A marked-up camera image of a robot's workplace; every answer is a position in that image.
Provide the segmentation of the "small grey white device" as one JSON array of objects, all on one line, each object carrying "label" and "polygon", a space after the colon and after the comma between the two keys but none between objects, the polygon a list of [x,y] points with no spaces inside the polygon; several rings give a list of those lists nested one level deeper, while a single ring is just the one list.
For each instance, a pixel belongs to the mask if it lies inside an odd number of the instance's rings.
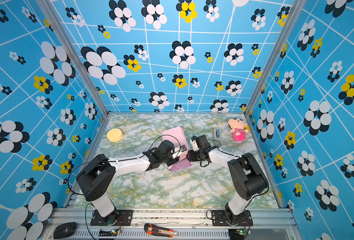
[{"label": "small grey white device", "polygon": [[213,138],[216,141],[220,141],[222,139],[222,131],[221,131],[221,129],[219,129],[219,128],[215,128],[214,129]]}]

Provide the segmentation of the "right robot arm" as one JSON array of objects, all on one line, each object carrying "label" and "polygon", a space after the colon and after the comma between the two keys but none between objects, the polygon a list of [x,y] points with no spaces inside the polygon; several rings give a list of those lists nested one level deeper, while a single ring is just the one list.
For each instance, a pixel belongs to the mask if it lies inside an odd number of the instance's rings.
[{"label": "right robot arm", "polygon": [[252,200],[265,194],[269,189],[269,181],[251,153],[242,156],[232,155],[211,146],[205,135],[192,137],[193,149],[187,158],[191,162],[208,162],[218,164],[229,170],[235,194],[225,206],[225,217],[229,225],[236,226],[242,220],[249,220],[247,207]]}]

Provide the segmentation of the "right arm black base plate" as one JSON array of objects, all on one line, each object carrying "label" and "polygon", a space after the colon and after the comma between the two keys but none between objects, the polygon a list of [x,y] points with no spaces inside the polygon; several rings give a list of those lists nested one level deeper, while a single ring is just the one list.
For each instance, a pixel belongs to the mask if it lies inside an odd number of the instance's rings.
[{"label": "right arm black base plate", "polygon": [[233,215],[233,213],[228,210],[212,210],[211,214],[214,227],[252,227],[254,225],[249,210],[245,210],[239,215]]}]

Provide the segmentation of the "purple wrapping paper sheet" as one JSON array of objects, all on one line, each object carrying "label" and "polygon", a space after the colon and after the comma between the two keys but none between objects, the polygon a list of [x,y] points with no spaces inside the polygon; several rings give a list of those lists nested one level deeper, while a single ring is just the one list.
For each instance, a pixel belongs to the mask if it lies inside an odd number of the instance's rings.
[{"label": "purple wrapping paper sheet", "polygon": [[180,146],[185,146],[187,149],[186,151],[182,152],[181,155],[179,155],[180,160],[176,164],[169,167],[169,170],[171,172],[175,172],[175,171],[179,171],[191,167],[193,163],[187,159],[190,146],[185,137],[184,129],[181,127],[175,127],[163,131],[162,135],[163,135],[162,140],[168,140],[172,142],[175,148],[179,148]]}]

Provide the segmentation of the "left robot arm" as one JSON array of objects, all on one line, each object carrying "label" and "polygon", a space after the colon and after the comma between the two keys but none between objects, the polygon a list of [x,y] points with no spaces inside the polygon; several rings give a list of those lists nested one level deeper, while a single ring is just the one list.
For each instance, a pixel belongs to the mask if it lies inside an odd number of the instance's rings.
[{"label": "left robot arm", "polygon": [[118,210],[107,194],[112,180],[134,172],[150,171],[161,164],[172,166],[186,151],[186,146],[176,147],[171,141],[164,140],[157,148],[131,158],[114,159],[100,154],[78,173],[76,182],[85,200],[95,207],[97,220],[102,222],[102,226],[111,226],[119,219]]}]

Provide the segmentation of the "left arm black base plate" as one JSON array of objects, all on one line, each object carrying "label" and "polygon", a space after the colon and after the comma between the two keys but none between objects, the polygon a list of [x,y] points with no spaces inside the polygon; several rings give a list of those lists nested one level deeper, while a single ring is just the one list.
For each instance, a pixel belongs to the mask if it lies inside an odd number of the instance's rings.
[{"label": "left arm black base plate", "polygon": [[102,217],[97,210],[93,211],[91,226],[130,226],[133,218],[133,210],[117,210],[106,217]]}]

